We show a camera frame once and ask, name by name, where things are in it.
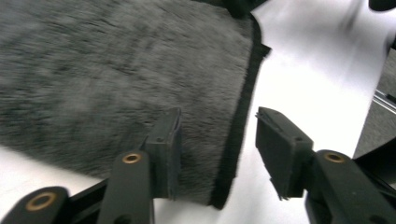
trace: white table surface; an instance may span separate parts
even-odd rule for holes
[[[280,201],[254,147],[258,106],[276,109],[315,142],[352,156],[395,36],[393,11],[374,13],[366,1],[345,29],[354,0],[270,0],[253,11],[263,61],[249,113],[238,175],[226,207],[156,199],[156,223],[309,223],[304,199]],[[64,186],[73,195],[99,180],[31,161],[0,147],[0,219],[36,189]]]

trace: white floor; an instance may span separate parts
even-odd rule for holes
[[[309,223],[304,199],[277,198],[254,147],[254,115],[258,106],[276,109],[315,141],[314,150],[353,155],[396,27],[393,11],[374,13],[363,2],[269,0],[254,10],[263,44],[273,51],[262,63],[229,201],[216,211],[155,200],[157,223]],[[357,7],[358,17],[346,28]],[[35,189],[60,185],[74,194],[97,181],[0,147],[0,219]]]

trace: fuzzy gray rug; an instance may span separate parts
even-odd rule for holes
[[[251,96],[251,21],[191,0],[2,0],[0,21],[0,144],[105,178],[179,106],[178,198],[224,205]]]

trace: metal screw hole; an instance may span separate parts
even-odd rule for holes
[[[126,155],[122,158],[122,161],[124,163],[135,163],[138,162],[142,159],[142,156],[140,154],[132,153],[129,155]]]
[[[326,160],[328,161],[332,161],[332,162],[345,162],[344,158],[342,158],[341,156],[335,154],[335,153],[326,153],[324,155],[324,157],[326,158]]]
[[[26,204],[26,210],[34,212],[50,206],[56,199],[53,192],[43,192],[36,195]]]

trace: black fabric edge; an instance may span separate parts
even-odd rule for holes
[[[247,76],[233,115],[231,128],[219,162],[219,172],[208,204],[218,209],[222,209],[226,204],[233,179],[236,177],[254,86],[262,60],[271,50],[262,44],[262,31],[254,16],[251,15],[250,19],[253,21],[253,44],[248,60]]]

